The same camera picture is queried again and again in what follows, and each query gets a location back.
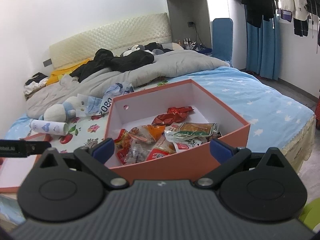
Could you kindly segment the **orange snack packet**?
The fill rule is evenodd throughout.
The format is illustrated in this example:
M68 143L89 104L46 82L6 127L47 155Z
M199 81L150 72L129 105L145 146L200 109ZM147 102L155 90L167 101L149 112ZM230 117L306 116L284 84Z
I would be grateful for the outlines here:
M156 143L164 133L165 126L142 125L129 131L130 137L145 144Z

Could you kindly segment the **grey duvet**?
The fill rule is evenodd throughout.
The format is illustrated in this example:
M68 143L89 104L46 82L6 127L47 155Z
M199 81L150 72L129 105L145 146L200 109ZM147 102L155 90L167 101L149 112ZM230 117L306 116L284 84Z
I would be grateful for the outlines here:
M37 119L52 105L63 103L71 96L86 94L102 98L105 90L115 83L127 82L140 87L159 77L178 77L203 70L228 67L229 63L192 50L173 50L156 55L154 62L138 69L121 72L100 70L82 82L65 75L59 82L49 85L26 101L26 114Z

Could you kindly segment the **grey wall cabinet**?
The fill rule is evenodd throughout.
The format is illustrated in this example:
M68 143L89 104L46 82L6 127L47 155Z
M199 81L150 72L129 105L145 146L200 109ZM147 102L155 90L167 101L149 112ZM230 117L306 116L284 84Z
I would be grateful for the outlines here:
M191 40L208 48L212 46L207 0L167 0L167 6L174 42Z

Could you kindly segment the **cream padded headboard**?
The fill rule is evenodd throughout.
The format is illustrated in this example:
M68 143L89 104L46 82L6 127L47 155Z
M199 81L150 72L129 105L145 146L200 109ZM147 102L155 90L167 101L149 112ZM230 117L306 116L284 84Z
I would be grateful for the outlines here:
M54 69L93 57L100 48L119 56L135 44L170 43L171 28L167 13L144 15L109 23L73 35L49 46Z

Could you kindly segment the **white spray can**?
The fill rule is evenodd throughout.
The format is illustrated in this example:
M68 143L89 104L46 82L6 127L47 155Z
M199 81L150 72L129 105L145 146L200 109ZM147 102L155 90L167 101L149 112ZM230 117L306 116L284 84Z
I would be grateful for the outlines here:
M30 123L32 131L37 133L65 136L68 134L68 124L65 122L33 120Z

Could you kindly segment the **pink box lid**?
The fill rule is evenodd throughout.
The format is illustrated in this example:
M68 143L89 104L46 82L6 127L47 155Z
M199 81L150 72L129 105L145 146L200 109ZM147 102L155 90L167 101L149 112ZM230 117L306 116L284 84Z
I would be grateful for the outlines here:
M26 141L51 142L52 137L48 134L37 133L20 139ZM1 193L16 193L18 188L38 161L41 154L29 155L26 158L1 158Z

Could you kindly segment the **black clothes pile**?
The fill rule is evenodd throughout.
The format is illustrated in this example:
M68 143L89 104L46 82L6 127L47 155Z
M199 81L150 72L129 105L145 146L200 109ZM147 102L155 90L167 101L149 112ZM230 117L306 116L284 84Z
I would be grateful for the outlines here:
M102 69L108 68L111 71L124 73L147 64L152 64L154 59L151 53L143 50L134 51L127 56L116 57L110 50L99 49L94 59L76 68L71 72L70 76L77 77L78 82L81 83L84 79Z

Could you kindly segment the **white blue plush toy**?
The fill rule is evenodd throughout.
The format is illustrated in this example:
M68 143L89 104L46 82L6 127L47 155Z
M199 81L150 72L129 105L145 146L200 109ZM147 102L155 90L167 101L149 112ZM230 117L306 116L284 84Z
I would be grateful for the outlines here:
M77 96L71 96L61 104L49 107L39 120L54 122L69 122L76 117L76 110L84 104Z

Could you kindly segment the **red white snack packet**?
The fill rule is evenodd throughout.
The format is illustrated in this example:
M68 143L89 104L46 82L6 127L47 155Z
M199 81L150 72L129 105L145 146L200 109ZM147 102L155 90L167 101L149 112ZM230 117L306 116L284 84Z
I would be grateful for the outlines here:
M155 143L150 153L148 154L146 161L158 159L165 157L167 155L175 154L175 146L172 142L167 141L164 135L162 135L159 140Z

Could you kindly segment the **yellow pillow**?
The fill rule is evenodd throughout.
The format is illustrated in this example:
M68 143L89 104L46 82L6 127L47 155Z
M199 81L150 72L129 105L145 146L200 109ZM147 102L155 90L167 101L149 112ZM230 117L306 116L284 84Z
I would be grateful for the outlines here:
M64 67L60 67L52 71L48 78L46 86L59 82L65 75L71 74L71 72L73 72L74 70L79 68L81 65L86 64L88 61L91 61L91 60L92 58L88 58L76 64L67 64Z

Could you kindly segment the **blue chair back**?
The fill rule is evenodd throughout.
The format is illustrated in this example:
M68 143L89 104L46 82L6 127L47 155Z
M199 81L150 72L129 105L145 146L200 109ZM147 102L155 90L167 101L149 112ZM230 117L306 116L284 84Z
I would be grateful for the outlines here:
M212 21L212 57L231 62L233 53L233 21L216 18Z

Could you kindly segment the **green bean snack packet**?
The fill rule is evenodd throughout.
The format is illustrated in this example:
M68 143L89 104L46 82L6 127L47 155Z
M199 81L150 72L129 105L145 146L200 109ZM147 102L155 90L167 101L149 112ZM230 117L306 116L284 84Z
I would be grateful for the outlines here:
M210 139L222 137L222 134L217 123L182 122L167 126L164 136L167 141L178 143L193 139L204 139L207 142Z

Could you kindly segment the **clear grey snack packet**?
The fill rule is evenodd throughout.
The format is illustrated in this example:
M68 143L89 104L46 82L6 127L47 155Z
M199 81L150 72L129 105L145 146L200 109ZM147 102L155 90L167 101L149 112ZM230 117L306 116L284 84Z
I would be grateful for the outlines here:
M151 150L148 147L137 143L132 144L125 157L125 165L142 163L146 161L150 152Z

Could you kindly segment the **blue curtain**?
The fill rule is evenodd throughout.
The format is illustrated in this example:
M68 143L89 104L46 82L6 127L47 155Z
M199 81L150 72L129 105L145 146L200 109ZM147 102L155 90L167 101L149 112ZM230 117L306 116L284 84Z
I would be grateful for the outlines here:
M262 20L259 28L247 23L246 33L246 70L266 79L277 80L281 65L281 39L277 15L269 21Z

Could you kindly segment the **folded clothes on nightstand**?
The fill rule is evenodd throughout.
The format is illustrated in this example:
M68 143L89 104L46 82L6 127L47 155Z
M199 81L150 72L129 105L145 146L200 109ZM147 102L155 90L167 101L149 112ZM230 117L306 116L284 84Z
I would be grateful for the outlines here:
M41 72L38 72L32 76L31 79L29 79L24 84L24 95L28 96L31 93L35 92L36 90L44 87L48 81L49 77Z

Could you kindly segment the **blue white plastic bag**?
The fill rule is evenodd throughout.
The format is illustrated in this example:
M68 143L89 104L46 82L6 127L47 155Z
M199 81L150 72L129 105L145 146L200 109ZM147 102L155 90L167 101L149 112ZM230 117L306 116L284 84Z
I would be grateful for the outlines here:
M112 105L112 101L117 96L133 93L134 88L131 83L115 83L103 94L102 98L96 96L86 96L78 94L81 106L76 107L76 117L98 116L107 114Z

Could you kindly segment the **pink box with white interior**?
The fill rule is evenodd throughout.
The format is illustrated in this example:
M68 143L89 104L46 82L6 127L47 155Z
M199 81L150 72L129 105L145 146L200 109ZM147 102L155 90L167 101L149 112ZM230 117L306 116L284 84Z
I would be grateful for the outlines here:
M129 182L195 181L230 157L209 148L218 138L247 144L249 123L193 80L113 99L106 137L114 140L105 165Z

